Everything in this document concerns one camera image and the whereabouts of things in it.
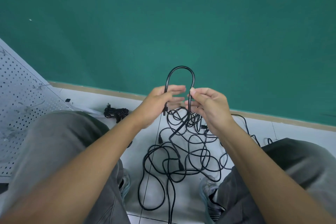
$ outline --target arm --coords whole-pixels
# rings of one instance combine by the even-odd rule
[[[134,112],[16,203],[0,223],[83,223],[137,133],[161,114],[167,101],[184,99],[172,96],[185,86],[170,85],[168,90],[155,88]]]
[[[196,100],[192,111],[219,137],[268,224],[336,223],[237,125],[223,94],[209,88],[190,93]]]

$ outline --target wooden edge trim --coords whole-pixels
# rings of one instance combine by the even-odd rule
[[[78,91],[97,93],[97,94],[120,97],[120,98],[144,100],[145,97],[146,97],[144,95],[124,93],[124,92],[113,91],[113,90],[102,90],[102,89],[85,87],[85,86],[77,86],[77,85],[72,85],[72,84],[67,84],[67,83],[60,83],[60,82],[49,82],[49,83],[53,87],[56,87],[56,88],[78,90]],[[275,116],[270,116],[270,115],[251,113],[251,112],[242,112],[242,111],[235,111],[235,110],[231,110],[231,113],[232,114],[239,114],[241,116],[244,116],[245,118],[251,118],[251,119],[256,119],[256,120],[266,120],[266,121],[296,125],[296,126],[301,126],[301,127],[306,127],[306,128],[316,128],[316,129],[336,132],[336,127],[334,127],[334,126],[323,125],[323,124],[318,124],[318,123],[313,123],[313,122],[307,122],[307,121],[301,121],[301,120],[292,120],[292,119],[275,117]]]

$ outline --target person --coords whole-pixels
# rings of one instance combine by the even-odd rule
[[[53,112],[27,133],[0,223],[129,223],[120,156],[185,86],[157,87],[111,130],[81,112]],[[190,89],[235,166],[219,186],[204,180],[206,222],[336,223],[336,159],[312,143],[283,139],[260,148],[233,120],[226,97]]]

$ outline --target person's left arm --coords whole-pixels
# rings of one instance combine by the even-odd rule
[[[185,86],[157,87],[141,105],[66,166],[38,184],[1,219],[4,223],[83,223],[112,169],[137,133],[161,114],[166,102],[184,98]]]

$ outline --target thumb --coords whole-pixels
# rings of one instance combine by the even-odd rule
[[[168,91],[166,93],[163,93],[161,96],[160,96],[160,99],[162,99],[164,102],[168,102],[169,100],[171,100],[173,97],[173,93]]]
[[[205,104],[206,97],[199,94],[194,88],[190,89],[190,94],[197,102],[199,102],[201,105]]]

